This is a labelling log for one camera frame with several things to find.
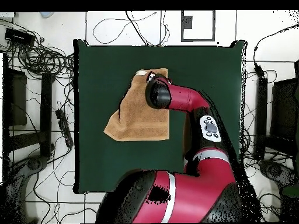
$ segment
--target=power strip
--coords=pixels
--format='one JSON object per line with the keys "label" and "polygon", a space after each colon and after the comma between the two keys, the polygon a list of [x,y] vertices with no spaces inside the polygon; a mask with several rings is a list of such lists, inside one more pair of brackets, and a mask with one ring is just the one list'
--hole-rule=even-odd
{"label": "power strip", "polygon": [[59,120],[58,125],[59,125],[59,129],[61,130],[64,136],[65,144],[68,148],[72,148],[74,142],[72,140],[71,132],[69,131],[67,118],[61,109],[56,110],[55,113],[57,119]]}

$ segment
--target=white floor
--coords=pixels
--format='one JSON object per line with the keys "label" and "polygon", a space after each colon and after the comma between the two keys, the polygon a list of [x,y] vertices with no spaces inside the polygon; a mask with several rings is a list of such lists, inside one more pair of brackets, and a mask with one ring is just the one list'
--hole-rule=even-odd
{"label": "white floor", "polygon": [[[139,21],[138,25],[142,35],[152,44],[159,43],[159,21],[160,10],[156,10],[156,14],[146,18],[143,21]],[[135,20],[144,18],[154,11],[145,12],[133,12]],[[196,43],[182,43],[180,42],[180,11],[162,11],[162,17],[164,17],[164,23],[170,31],[168,41],[164,43],[167,45],[218,45],[229,46],[234,40],[246,40],[248,42],[246,51],[246,70],[248,72],[254,72],[253,70],[253,49],[256,43],[263,37],[275,33],[280,29],[291,26],[299,22],[298,15],[295,12],[284,10],[238,10],[237,14],[235,10],[217,10],[216,11],[216,39],[215,42],[196,42]],[[31,31],[38,32],[39,35],[44,37],[44,46],[52,46],[63,50],[67,55],[74,52],[72,41],[73,39],[87,40],[89,45],[101,45],[97,41],[109,42],[117,37],[122,28],[128,21],[123,20],[107,20],[101,25],[95,26],[105,18],[114,19],[126,19],[125,12],[55,12],[50,18],[45,19],[39,13],[18,13],[18,16],[14,18],[14,22],[27,28]],[[4,29],[0,26],[0,44],[5,44],[4,41]],[[165,29],[162,28],[162,37],[165,35]],[[280,33],[273,37],[269,37],[259,44],[259,48],[256,52],[256,61],[263,61],[259,64],[264,70],[274,69],[277,72],[277,81],[294,78],[294,62],[299,60],[299,30],[293,29],[284,33]],[[142,41],[138,37],[137,33],[133,29],[132,25],[128,25],[120,37],[110,43],[109,45],[143,45]],[[272,72],[269,72],[269,81],[275,78]],[[255,86],[256,76],[249,78],[246,81],[246,103],[249,108],[253,110],[255,108]],[[269,101],[271,101],[271,87],[273,84],[269,84]],[[40,82],[36,80],[27,81],[27,87],[32,92],[40,92]],[[64,88],[58,83],[53,84],[53,107],[57,106],[57,101],[64,102]],[[35,97],[39,100],[39,95],[27,91],[27,99]],[[39,105],[34,100],[27,102],[27,112],[31,116],[34,125],[39,129]],[[73,122],[74,115],[71,110],[68,110],[69,122]],[[249,126],[253,117],[249,114],[245,118],[245,126]],[[56,121],[55,114],[53,113],[52,129],[59,130]],[[70,130],[74,130],[74,124],[70,124]],[[254,123],[252,124],[249,132],[253,134]],[[32,130],[30,123],[26,127],[22,127],[22,130]],[[52,140],[60,137],[59,132],[53,132]],[[57,141],[56,154],[58,157],[63,155],[67,151],[64,140],[61,138]],[[25,149],[17,150],[14,154],[15,161],[21,160],[26,157],[31,151],[38,148],[38,145],[33,145]],[[39,183],[43,181],[53,171],[53,166],[56,167],[61,160],[54,162],[54,164],[48,165],[48,167],[40,173]],[[62,183],[66,185],[72,185],[74,183],[74,150],[64,158],[57,168],[56,175],[58,179],[61,179],[63,174],[67,173]],[[255,169],[248,169],[248,177],[255,173]],[[259,171],[256,171],[255,175],[250,178],[252,184],[255,187],[257,195],[264,193],[275,193],[278,195],[277,187],[274,183],[264,178]],[[48,205],[41,202],[32,193],[33,184],[36,181],[36,176],[32,176],[27,186],[27,213],[30,217],[39,217],[40,221],[48,211]],[[51,201],[50,213],[45,218],[44,222],[48,222],[54,216],[54,208],[57,205],[57,201],[60,202],[59,220],[66,214],[76,213],[84,210],[85,208],[92,208],[97,210],[99,204],[104,196],[104,193],[89,193],[86,195],[76,195],[72,191],[72,186],[59,186],[59,193],[57,194],[59,182],[53,174],[51,174],[43,183],[41,183],[36,191],[39,196],[43,197],[47,201]],[[264,197],[262,202],[265,205],[274,205],[279,207],[280,203],[272,196]],[[268,221],[276,221],[277,218],[272,213],[265,213],[265,218]],[[87,210],[76,215],[66,216],[62,223],[93,223],[95,221],[95,213]],[[56,219],[52,219],[49,223],[56,224]]]}

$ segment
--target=black frame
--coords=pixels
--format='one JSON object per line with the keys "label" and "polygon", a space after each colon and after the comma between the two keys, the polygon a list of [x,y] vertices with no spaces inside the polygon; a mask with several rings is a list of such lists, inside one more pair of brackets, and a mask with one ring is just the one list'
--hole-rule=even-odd
{"label": "black frame", "polygon": [[184,29],[192,29],[192,16],[185,16],[184,11],[181,11],[181,32],[180,40],[181,42],[196,42],[196,41],[215,41],[215,21],[216,21],[216,10],[213,11],[213,33],[212,38],[195,38],[195,39],[185,39]]}

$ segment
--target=button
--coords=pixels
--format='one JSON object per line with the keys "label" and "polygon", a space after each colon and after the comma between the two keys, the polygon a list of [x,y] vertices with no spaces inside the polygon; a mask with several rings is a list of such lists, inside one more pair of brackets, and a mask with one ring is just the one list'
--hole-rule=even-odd
{"label": "button", "polygon": [[213,124],[210,124],[208,123],[204,129],[207,131],[207,132],[212,132],[212,133],[216,133],[217,132],[217,127],[216,125],[213,125]]}

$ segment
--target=white stripe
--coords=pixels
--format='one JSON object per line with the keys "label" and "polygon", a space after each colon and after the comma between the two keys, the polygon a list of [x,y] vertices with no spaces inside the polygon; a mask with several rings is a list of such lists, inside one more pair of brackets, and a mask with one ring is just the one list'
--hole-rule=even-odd
{"label": "white stripe", "polygon": [[196,154],[193,157],[193,160],[195,160],[195,158],[199,158],[199,160],[204,160],[207,158],[219,158],[219,159],[226,161],[227,163],[230,163],[228,161],[228,157],[226,156],[225,153],[215,150],[215,149],[208,149],[208,150],[202,151],[202,152]]}
{"label": "white stripe", "polygon": [[171,199],[167,202],[167,207],[166,207],[166,211],[162,223],[168,223],[169,219],[171,218],[173,207],[175,206],[175,191],[176,191],[175,176],[173,176],[171,173],[168,173],[168,176],[169,176],[169,195],[171,196]]}
{"label": "white stripe", "polygon": [[187,163],[188,161],[186,160],[186,158],[184,158],[184,167],[186,166]]}

